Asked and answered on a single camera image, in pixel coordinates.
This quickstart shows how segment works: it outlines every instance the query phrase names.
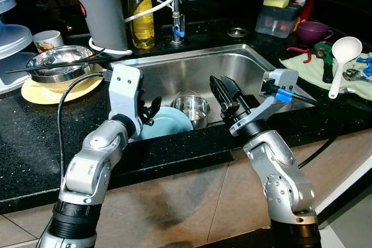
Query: green cloth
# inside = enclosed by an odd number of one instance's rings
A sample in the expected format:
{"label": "green cloth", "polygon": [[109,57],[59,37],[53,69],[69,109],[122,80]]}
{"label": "green cloth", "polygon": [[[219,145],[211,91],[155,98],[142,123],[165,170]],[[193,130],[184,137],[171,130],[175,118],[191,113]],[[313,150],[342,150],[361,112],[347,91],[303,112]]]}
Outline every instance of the green cloth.
{"label": "green cloth", "polygon": [[[366,54],[361,53],[362,58],[372,57],[372,53]],[[311,62],[304,63],[303,61],[307,59],[307,53],[302,55],[279,61],[287,68],[294,69],[298,71],[300,78],[317,85],[318,87],[324,89],[330,89],[331,84],[323,82],[323,59],[316,58],[315,55],[312,55]],[[356,59],[347,62],[344,65],[344,71],[346,69],[357,69],[363,73],[363,69],[367,67],[366,63],[356,62]],[[337,63],[333,59],[333,74],[336,73]],[[365,81],[347,81],[342,77],[341,84],[339,87],[339,93],[355,93],[360,97],[372,100],[372,84]]]}

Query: countertop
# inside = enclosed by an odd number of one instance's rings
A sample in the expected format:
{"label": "countertop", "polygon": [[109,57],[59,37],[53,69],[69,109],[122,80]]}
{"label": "countertop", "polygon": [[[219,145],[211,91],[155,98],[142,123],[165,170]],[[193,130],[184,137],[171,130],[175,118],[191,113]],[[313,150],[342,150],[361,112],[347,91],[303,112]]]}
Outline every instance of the countertop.
{"label": "countertop", "polygon": [[[177,47],[170,43],[171,36],[163,28],[157,30],[157,43],[153,49],[135,50],[130,58],[233,44],[249,45],[276,67],[283,67],[279,58],[297,55],[285,51],[288,46],[298,45],[294,35],[279,39],[248,32],[243,39],[230,38],[226,29],[232,26],[236,26],[233,21],[191,24],[186,43]],[[86,44],[87,38],[71,37],[67,42]],[[364,45],[363,52],[370,52],[370,49]],[[326,106],[278,113],[268,119],[269,126],[277,130],[290,147],[372,127],[372,102],[355,94],[342,94],[330,100],[324,89],[302,79],[298,85]],[[89,94],[64,105],[67,162],[81,149],[85,136],[107,118],[108,111],[108,85],[105,82]],[[0,214],[56,201],[60,183],[56,112],[57,105],[37,105],[24,100],[20,89],[0,95]],[[230,151],[243,144],[242,139],[230,135],[226,125],[133,142],[114,168],[109,187],[224,163],[233,160]]]}

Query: yellow plate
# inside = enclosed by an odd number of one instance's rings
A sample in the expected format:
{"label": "yellow plate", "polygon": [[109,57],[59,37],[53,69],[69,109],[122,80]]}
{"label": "yellow plate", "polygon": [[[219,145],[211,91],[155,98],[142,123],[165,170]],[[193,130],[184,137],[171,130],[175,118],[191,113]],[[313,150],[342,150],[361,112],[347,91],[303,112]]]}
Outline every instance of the yellow plate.
{"label": "yellow plate", "polygon": [[[93,72],[102,71],[102,67],[96,64]],[[81,87],[74,91],[72,89],[67,95],[65,102],[77,99],[96,88],[102,81],[102,77],[92,77]],[[22,97],[27,101],[41,105],[58,104],[63,92],[51,91],[48,87],[42,86],[42,83],[35,82],[32,79],[26,80],[21,89]]]}

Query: stainless steel sink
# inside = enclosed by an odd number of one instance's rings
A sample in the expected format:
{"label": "stainless steel sink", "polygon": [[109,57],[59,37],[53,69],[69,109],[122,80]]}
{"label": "stainless steel sink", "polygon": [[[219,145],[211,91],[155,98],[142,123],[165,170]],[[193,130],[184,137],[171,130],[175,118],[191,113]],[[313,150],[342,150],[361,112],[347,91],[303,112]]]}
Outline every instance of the stainless steel sink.
{"label": "stainless steel sink", "polygon": [[[200,94],[211,105],[208,123],[221,121],[220,106],[210,91],[209,76],[219,77],[224,74],[232,78],[246,94],[253,94],[262,103],[259,91],[263,73],[275,69],[252,48],[242,44],[130,59],[119,63],[137,67],[144,72],[142,88],[146,90],[143,98],[147,104],[156,96],[161,96],[162,104],[169,105],[180,91],[193,90]],[[295,91],[310,98],[298,87]],[[280,112],[308,106],[294,100]]]}

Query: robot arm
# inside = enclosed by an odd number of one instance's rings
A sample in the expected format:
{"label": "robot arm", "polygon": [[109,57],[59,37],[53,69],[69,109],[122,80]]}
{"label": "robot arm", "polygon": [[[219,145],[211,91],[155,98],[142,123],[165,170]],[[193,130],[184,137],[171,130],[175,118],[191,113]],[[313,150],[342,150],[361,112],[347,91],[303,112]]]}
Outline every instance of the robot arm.
{"label": "robot arm", "polygon": [[109,86],[109,120],[87,135],[83,148],[71,160],[53,217],[37,247],[94,247],[95,228],[112,168],[120,161],[128,139],[140,134],[142,124],[151,125],[151,117],[160,108],[161,98],[156,98],[150,108],[139,99],[142,79],[139,69],[120,64],[114,67]]}
{"label": "robot arm", "polygon": [[222,119],[231,126],[231,134],[248,140],[243,150],[260,177],[276,248],[321,247],[311,182],[300,172],[282,137],[265,123],[290,101],[297,78],[297,72],[288,69],[266,72],[261,90],[266,99],[251,109],[235,81],[225,76],[221,80],[210,77],[211,90],[221,105]]}

